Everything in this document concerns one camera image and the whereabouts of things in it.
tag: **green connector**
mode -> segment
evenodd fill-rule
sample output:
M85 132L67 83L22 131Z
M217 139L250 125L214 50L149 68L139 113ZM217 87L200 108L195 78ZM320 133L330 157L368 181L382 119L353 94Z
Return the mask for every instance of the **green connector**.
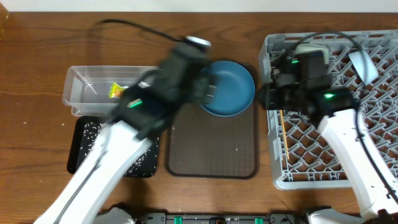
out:
M174 217L174 224L182 224L182 217Z
M262 224L262 218L255 218L254 219L254 224Z

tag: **clear plastic container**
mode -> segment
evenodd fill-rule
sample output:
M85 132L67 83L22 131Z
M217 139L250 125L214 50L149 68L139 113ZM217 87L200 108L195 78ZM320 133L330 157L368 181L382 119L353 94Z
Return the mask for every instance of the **clear plastic container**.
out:
M131 86L155 66L72 66L63 88L63 103L72 106L72 114L104 115L112 110L117 98L109 98L112 83Z

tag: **gray plastic crate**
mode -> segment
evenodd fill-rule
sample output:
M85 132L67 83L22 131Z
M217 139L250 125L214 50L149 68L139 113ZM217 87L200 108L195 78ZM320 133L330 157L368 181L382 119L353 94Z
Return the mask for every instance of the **gray plastic crate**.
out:
M259 54L263 83L275 78L271 77L270 60L309 34L271 34L266 37ZM357 78L348 58L348 54L355 51L350 41L335 34L325 34L305 43L329 48L328 73L333 77L332 86L345 86L355 98L362 100L360 111L365 114L369 133L391 172L398 177L398 30L345 34L362 46L379 71L379 77L368 86ZM279 111L267 111L274 185L281 190L350 187L333 150L317 129L306 122L307 117L291 111L284 111L284 114L287 142L283 140Z

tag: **wooden table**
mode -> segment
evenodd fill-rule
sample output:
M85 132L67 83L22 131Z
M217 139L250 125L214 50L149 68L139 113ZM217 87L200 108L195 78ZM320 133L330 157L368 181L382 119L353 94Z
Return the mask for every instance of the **wooden table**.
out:
M212 58L255 66L268 34L398 29L398 14L12 12L0 42L0 223L35 220L71 178L66 163L77 117L62 103L68 68L157 65L174 45L122 25L107 25L102 37L87 38L92 23L104 18L140 22L175 36L196 35L213 43ZM351 189L277 190L265 111L259 120L261 167L254 178L173 177L164 169L163 143L155 176L122 179L104 208L126 202L137 212L253 214L328 204L358 213Z

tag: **brown tray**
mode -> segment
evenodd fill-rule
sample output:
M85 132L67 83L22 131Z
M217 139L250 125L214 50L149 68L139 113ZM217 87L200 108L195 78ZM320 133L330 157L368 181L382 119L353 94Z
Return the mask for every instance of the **brown tray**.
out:
M256 69L242 63L253 76ZM259 167L258 107L219 117L199 105L186 105L169 130L166 169L181 177L249 179Z

